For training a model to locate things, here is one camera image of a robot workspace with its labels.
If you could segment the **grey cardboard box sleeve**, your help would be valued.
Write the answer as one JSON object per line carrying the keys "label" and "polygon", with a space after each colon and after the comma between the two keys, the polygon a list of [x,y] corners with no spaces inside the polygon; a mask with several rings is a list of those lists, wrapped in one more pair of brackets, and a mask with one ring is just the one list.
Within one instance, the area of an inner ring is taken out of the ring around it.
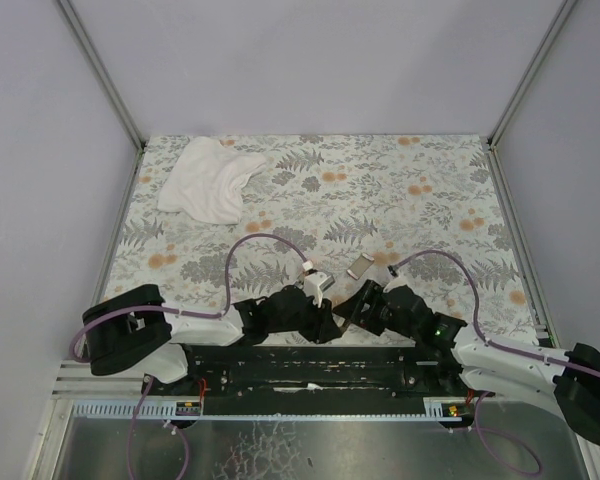
{"label": "grey cardboard box sleeve", "polygon": [[366,271],[374,264],[374,257],[365,253],[359,257],[346,270],[348,276],[354,280],[359,280]]}

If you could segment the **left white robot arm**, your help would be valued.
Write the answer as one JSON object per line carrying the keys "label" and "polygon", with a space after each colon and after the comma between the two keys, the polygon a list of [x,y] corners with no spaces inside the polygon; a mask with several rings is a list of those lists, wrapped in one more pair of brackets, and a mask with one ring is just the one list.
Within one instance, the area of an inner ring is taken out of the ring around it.
{"label": "left white robot arm", "polygon": [[142,371],[169,384],[189,374],[184,347],[253,346],[270,335],[296,332],[314,344],[342,336],[332,304],[289,285],[269,297],[230,305],[221,317],[165,303],[155,284],[141,285],[82,314],[87,356],[95,376]]}

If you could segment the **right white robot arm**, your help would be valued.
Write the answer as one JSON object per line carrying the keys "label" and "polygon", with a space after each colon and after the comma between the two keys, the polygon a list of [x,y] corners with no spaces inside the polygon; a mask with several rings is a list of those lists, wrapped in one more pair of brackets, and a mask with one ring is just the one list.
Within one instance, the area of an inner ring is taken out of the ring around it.
{"label": "right white robot arm", "polygon": [[334,314],[379,335],[414,340],[426,358],[453,371],[469,389],[536,406],[600,446],[600,352],[578,343],[570,350],[487,337],[463,320],[435,312],[400,279],[366,282]]}

